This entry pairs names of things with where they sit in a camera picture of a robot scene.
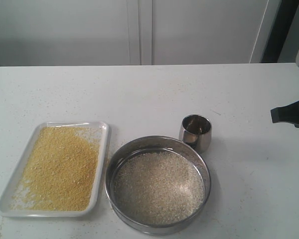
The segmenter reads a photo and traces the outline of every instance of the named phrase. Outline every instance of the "rectangular tray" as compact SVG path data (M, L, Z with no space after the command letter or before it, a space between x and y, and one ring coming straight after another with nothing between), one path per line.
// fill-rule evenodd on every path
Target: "rectangular tray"
M15 210L10 208L13 202L12 196L14 195L16 186L22 176L23 169L27 164L28 158L32 152L34 144L39 137L40 131L44 127L85 127L96 129L93 138L99 141L99 156L98 164L95 172L95 178L91 191L91 197L88 207L83 211L38 211L38 210ZM102 176L102 169L108 141L109 126L105 122L45 122L40 124L34 130L18 164L16 165L12 176L10 177L7 186L0 196L0 215L3 217L79 217L87 214L93 209L98 197L100 180Z

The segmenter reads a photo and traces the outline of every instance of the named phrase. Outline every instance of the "white wall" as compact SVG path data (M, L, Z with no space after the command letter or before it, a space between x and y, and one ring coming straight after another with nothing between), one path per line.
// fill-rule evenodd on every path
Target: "white wall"
M125 0L0 0L0 66L130 63Z
M276 3L273 16L280 1L270 1ZM267 0L153 0L153 63L249 63L267 3Z
M299 5L278 62L295 62L299 50Z

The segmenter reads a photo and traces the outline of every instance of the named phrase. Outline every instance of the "speckled surface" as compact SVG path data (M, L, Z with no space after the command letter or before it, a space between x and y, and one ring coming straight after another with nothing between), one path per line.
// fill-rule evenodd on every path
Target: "speckled surface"
M0 193L44 121L106 121L110 157L137 137L177 137L184 116L201 114L213 124L203 154L210 199L189 228L164 238L299 238L299 129L270 116L297 100L295 64L2 67ZM152 238L121 222L100 193L80 219L0 217L0 239Z

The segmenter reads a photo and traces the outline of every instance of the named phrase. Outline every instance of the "white cabinet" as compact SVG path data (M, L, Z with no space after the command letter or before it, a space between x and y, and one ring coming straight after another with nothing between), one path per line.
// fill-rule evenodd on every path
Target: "white cabinet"
M280 0L1 0L0 66L260 62Z

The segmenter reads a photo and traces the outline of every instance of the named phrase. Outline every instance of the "stainless steel cup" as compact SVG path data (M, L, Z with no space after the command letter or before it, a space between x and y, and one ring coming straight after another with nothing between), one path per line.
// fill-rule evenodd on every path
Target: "stainless steel cup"
M198 153L203 153L211 142L211 128L210 121L203 116L186 116L181 123L179 140L191 146Z

